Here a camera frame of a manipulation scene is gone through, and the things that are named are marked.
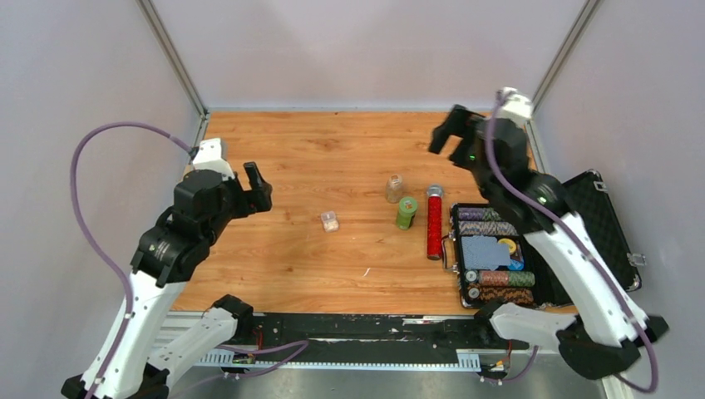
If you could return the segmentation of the green pill bottle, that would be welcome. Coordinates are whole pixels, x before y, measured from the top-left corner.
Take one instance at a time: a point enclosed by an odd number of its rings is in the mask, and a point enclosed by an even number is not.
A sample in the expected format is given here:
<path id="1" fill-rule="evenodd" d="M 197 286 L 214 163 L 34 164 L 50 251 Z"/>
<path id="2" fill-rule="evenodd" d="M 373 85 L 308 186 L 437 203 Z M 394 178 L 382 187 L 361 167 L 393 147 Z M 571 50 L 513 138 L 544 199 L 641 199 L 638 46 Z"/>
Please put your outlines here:
<path id="1" fill-rule="evenodd" d="M 417 201 L 411 196 L 402 197 L 397 205 L 395 225 L 402 230 L 408 230 L 413 224 L 418 209 Z"/>

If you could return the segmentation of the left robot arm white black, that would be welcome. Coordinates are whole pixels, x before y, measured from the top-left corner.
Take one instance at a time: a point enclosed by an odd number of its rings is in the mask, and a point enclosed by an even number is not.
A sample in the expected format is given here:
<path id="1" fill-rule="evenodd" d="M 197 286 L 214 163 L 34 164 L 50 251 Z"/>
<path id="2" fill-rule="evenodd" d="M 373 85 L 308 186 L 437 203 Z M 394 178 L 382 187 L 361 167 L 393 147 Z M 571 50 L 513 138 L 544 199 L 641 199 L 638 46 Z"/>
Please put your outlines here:
<path id="1" fill-rule="evenodd" d="M 216 170 L 193 170 L 174 189 L 174 203 L 140 237 L 128 276 L 131 293 L 106 341 L 81 375 L 65 380 L 66 398 L 166 398 L 173 386 L 207 352 L 254 335 L 254 310 L 233 295 L 214 302 L 202 318 L 166 346 L 155 340 L 196 268 L 233 219 L 268 212 L 272 187 L 254 162 L 244 164 L 250 188 Z"/>

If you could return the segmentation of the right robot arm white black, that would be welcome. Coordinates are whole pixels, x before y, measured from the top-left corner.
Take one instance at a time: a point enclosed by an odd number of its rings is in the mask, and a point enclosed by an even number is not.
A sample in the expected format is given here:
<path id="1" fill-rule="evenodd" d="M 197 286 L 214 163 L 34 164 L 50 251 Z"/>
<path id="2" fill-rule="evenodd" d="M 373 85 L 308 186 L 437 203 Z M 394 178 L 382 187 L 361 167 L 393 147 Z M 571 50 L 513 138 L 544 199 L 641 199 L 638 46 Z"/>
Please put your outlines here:
<path id="1" fill-rule="evenodd" d="M 451 162 L 472 173 L 481 196 L 543 259 L 577 312 L 547 313 L 510 298 L 491 299 L 480 310 L 476 339 L 486 347 L 506 339 L 556 351 L 589 380 L 621 377 L 642 354 L 654 354 L 668 324 L 625 292 L 569 191 L 531 168 L 525 120 L 523 114 L 487 117 L 456 105 L 432 131 L 429 151 L 439 153 L 452 135 L 460 138 Z"/>

